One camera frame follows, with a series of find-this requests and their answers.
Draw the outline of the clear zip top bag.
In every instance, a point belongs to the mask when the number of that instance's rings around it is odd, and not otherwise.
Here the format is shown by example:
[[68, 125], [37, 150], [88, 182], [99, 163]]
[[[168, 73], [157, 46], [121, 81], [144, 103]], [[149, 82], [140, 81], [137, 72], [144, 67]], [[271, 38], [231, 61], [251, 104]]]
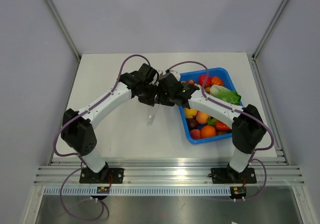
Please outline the clear zip top bag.
[[157, 112], [160, 108], [160, 104], [156, 103], [154, 106], [150, 106], [147, 111], [147, 124], [152, 126], [156, 118]]

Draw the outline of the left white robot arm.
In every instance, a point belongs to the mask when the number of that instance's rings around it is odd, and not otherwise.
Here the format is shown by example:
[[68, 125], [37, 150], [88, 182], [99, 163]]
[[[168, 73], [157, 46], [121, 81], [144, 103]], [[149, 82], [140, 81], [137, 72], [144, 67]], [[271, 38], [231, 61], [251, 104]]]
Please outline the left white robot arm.
[[95, 128], [121, 104], [138, 97], [153, 106], [157, 94], [156, 82], [160, 74], [144, 63], [139, 70], [122, 73], [109, 92], [80, 110], [68, 109], [63, 115], [60, 137], [75, 150], [85, 168], [81, 170], [81, 184], [121, 184], [124, 170], [110, 168], [97, 149]]

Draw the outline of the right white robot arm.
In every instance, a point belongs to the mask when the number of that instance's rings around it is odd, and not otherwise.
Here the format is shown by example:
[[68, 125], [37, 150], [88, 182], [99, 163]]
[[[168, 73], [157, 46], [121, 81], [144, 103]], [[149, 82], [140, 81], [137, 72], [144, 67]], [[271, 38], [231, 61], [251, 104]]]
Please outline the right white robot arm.
[[203, 112], [231, 129], [235, 149], [226, 167], [211, 170], [213, 183], [255, 184], [256, 174], [249, 163], [257, 144], [267, 131], [258, 109], [251, 104], [243, 107], [205, 96], [197, 86], [183, 85], [172, 73], [166, 73], [158, 81], [156, 101], [159, 104]]

